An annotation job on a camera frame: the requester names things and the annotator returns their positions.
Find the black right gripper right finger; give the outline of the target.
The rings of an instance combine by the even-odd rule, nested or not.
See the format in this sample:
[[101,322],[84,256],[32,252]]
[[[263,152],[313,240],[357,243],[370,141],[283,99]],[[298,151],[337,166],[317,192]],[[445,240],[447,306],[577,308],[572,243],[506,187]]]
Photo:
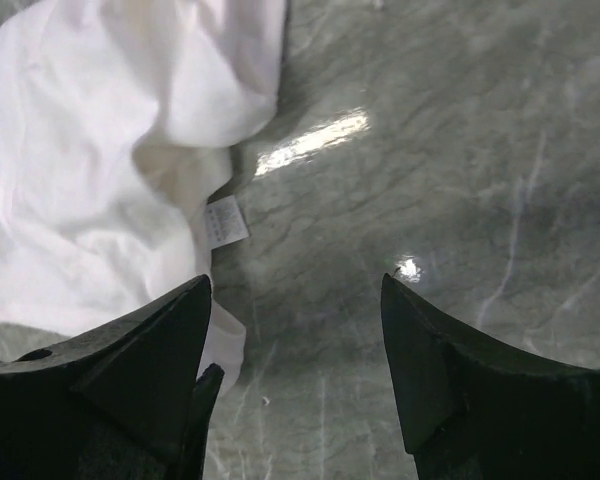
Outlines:
[[600,369],[501,342],[391,276],[386,356],[421,479],[600,479]]

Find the white t shirt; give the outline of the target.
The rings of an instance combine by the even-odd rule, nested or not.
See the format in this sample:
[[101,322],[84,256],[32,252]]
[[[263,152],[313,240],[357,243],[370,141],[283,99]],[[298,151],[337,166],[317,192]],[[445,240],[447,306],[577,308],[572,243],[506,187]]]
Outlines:
[[283,1],[38,1],[0,27],[0,360],[211,272],[206,209],[277,109]]

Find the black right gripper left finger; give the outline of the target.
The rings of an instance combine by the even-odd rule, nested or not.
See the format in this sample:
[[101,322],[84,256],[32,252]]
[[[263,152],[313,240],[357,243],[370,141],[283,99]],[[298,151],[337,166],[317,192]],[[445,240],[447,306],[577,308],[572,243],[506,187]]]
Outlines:
[[69,340],[0,361],[0,479],[199,479],[223,370],[201,363],[192,279]]

